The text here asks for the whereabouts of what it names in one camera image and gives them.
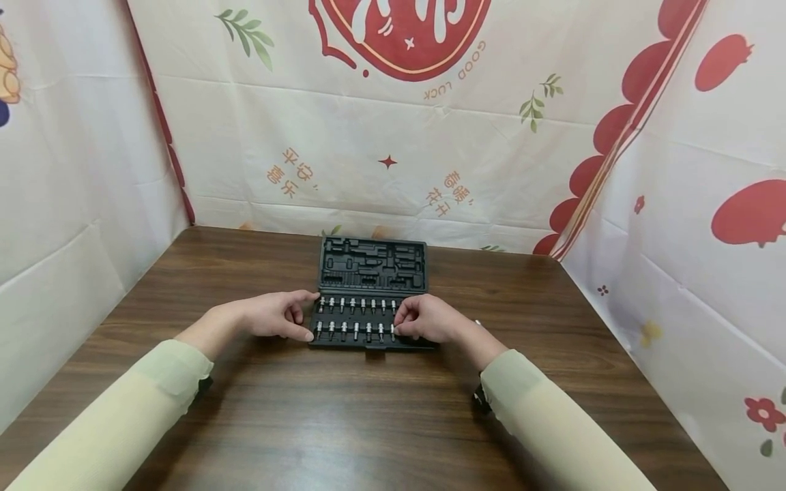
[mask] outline white cloth backdrop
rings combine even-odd
[[[663,38],[660,0],[129,4],[197,223],[527,253]]]
[[[708,2],[564,260],[739,490],[786,486],[785,16]]]
[[[782,489],[783,187],[714,211],[782,179],[783,7],[129,3],[198,223],[551,251],[726,482]]]
[[[3,431],[186,222],[125,7],[0,9]]]

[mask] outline light green sleeve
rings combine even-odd
[[[655,491],[601,427],[518,351],[495,358],[480,380],[496,417],[560,489]]]
[[[212,369],[190,345],[162,342],[87,406],[8,490],[122,489]]]

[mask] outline wood grain surface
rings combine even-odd
[[[186,230],[0,436],[0,488],[211,306],[313,290],[320,240]],[[429,267],[432,294],[528,356],[658,489],[726,489],[557,262],[431,247]],[[245,338],[213,378],[127,489],[550,487],[493,416],[473,410],[478,376],[451,349],[371,356]]]

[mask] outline black tool case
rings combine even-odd
[[[324,237],[319,291],[311,313],[312,347],[413,351],[437,346],[423,338],[391,335],[401,302],[428,291],[423,242]]]

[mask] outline forearm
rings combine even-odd
[[[457,326],[456,333],[456,344],[478,372],[485,370],[489,363],[508,350],[482,325],[469,319]]]
[[[9,489],[121,489],[185,414],[213,364],[178,341],[161,343],[93,401]]]
[[[175,339],[197,348],[208,360],[215,361],[241,329],[241,310],[233,307],[234,302],[213,307]]]
[[[504,352],[481,381],[494,414],[561,489],[655,490],[597,423],[522,354]]]

